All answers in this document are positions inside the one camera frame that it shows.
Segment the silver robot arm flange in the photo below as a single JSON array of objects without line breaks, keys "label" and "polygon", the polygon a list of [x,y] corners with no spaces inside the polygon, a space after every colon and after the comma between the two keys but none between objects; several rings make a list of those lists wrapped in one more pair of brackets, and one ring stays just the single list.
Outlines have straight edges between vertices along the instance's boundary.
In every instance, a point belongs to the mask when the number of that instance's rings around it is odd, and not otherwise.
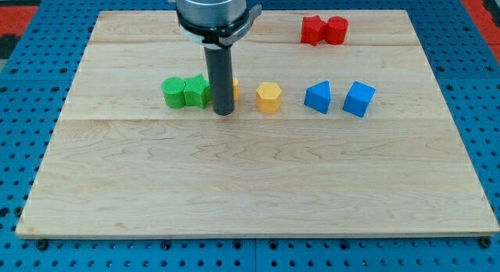
[{"label": "silver robot arm flange", "polygon": [[212,50],[229,48],[241,40],[262,14],[247,0],[168,0],[176,5],[181,33]]}]

